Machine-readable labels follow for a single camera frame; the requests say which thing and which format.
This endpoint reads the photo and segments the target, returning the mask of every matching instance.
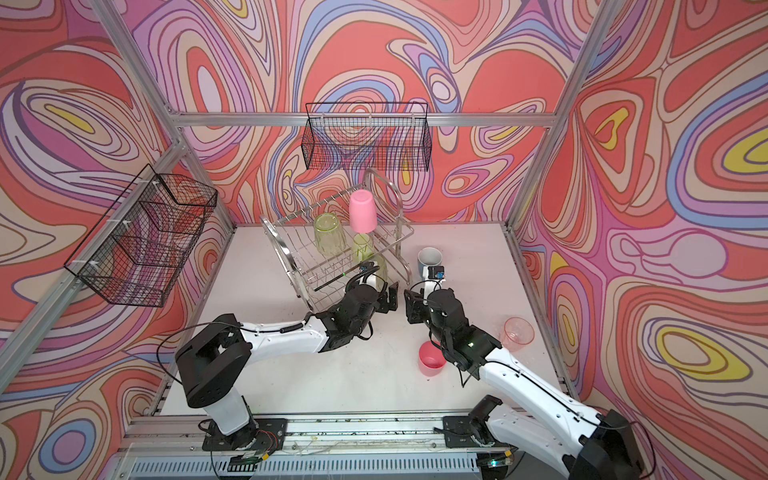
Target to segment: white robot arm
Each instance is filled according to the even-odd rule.
[[[308,313],[299,323],[241,324],[232,314],[219,316],[176,355],[187,404],[204,408],[232,449],[247,446],[257,426],[233,386],[243,367],[287,353],[327,352],[355,336],[367,339],[361,334],[381,303],[372,286],[355,284],[338,305]],[[406,315],[429,327],[430,338],[459,370],[504,392],[535,418],[486,396],[469,416],[479,445],[514,445],[569,478],[639,478],[644,466],[627,420],[614,411],[601,415],[526,368],[497,339],[469,325],[452,290],[433,290],[427,301],[406,290]]]
[[[533,373],[496,338],[469,324],[453,290],[433,290],[426,299],[406,290],[406,316],[429,327],[446,360],[502,391],[535,419],[486,396],[469,415],[478,444],[514,445],[568,478],[640,477],[644,464],[630,423],[614,410],[600,414]]]

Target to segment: colorful patterned wall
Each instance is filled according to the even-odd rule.
[[[118,2],[178,111],[303,111],[427,100],[433,111],[553,111],[592,2]]]
[[[0,338],[127,182],[167,148],[87,2],[0,2]],[[154,397],[154,350],[223,246],[212,217],[163,309],[81,292],[0,396],[0,478],[96,478]],[[163,351],[170,362],[172,349]]]
[[[121,5],[171,107],[201,112],[410,100],[437,112],[551,112],[597,8],[562,0]],[[186,133],[237,223],[275,220],[359,181],[350,172],[306,172],[301,128]],[[541,134],[436,128],[429,174],[390,177],[413,220],[506,220]]]
[[[765,2],[627,2],[515,225],[581,398],[648,429],[655,478],[768,478],[766,71]]]
[[[386,172],[414,221],[503,221],[541,127],[460,127],[455,150],[435,145],[429,172]],[[236,223],[271,220],[362,181],[361,172],[306,170],[296,127],[189,127],[187,138]]]

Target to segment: dish rack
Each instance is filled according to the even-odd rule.
[[[350,274],[356,273],[362,262],[353,257],[351,245],[356,235],[349,227],[349,196],[355,190],[373,193],[379,223],[369,235],[375,255],[387,263],[389,284],[399,276],[407,285],[411,283],[411,268],[402,258],[402,241],[413,235],[413,227],[402,210],[402,195],[397,186],[372,168],[366,169],[362,183],[331,195],[316,204],[290,214],[272,223],[261,216],[261,223],[272,246],[283,264],[296,296],[304,299],[314,313],[327,310],[338,303]],[[391,205],[386,198],[389,188],[396,199]],[[315,246],[314,220],[320,214],[332,213],[342,221],[347,248],[334,257],[324,257]]]

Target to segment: ceramic mug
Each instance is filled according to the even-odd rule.
[[[425,247],[419,251],[419,275],[422,280],[429,278],[429,267],[442,264],[442,253],[434,247]]]

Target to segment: white table surface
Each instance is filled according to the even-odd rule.
[[[510,316],[527,319],[536,337],[515,356],[541,378],[557,385],[501,227],[474,223],[416,225],[414,229],[413,236],[402,245],[403,256],[414,271],[419,250],[440,249],[446,275],[443,287],[454,289],[469,322],[498,338]],[[418,351],[428,339],[428,330],[407,322],[402,287],[401,281],[397,311],[374,314],[370,341],[353,339],[332,352],[280,356],[243,369],[235,385],[253,413],[470,409],[487,394],[514,405],[499,391],[475,379],[462,389],[457,369],[449,364],[432,378],[420,373]],[[210,322],[222,313],[234,313],[241,322],[298,321],[306,311],[263,229],[238,228],[200,321]],[[205,412],[189,408],[181,385],[174,383],[161,415],[193,414]]]

